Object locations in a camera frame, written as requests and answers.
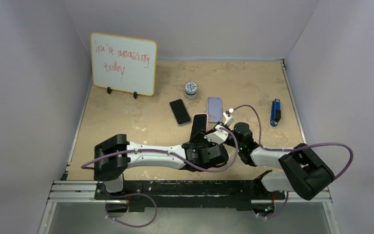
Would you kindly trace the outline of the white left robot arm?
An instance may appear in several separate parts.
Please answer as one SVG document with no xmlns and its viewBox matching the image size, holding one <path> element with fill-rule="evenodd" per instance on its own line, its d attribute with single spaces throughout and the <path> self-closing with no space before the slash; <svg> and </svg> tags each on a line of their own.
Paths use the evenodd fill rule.
<svg viewBox="0 0 374 234">
<path fill-rule="evenodd" d="M 135 167 L 165 167 L 190 172 L 203 172 L 225 165 L 229 160 L 223 145 L 204 139 L 194 139 L 175 146 L 142 145 L 127 140 L 126 134 L 117 134 L 94 148 L 93 178 L 102 181 L 107 194 L 121 199 L 126 192 L 123 172 Z"/>
</svg>

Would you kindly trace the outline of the small black phone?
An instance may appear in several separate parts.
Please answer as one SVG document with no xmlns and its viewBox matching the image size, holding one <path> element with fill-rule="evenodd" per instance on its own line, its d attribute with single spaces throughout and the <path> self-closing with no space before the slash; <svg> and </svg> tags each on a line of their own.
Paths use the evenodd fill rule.
<svg viewBox="0 0 374 234">
<path fill-rule="evenodd" d="M 201 131 L 206 132 L 207 125 L 208 125 L 208 114 L 207 113 L 195 114 L 192 120 L 190 140 L 192 140 L 199 132 Z"/>
</svg>

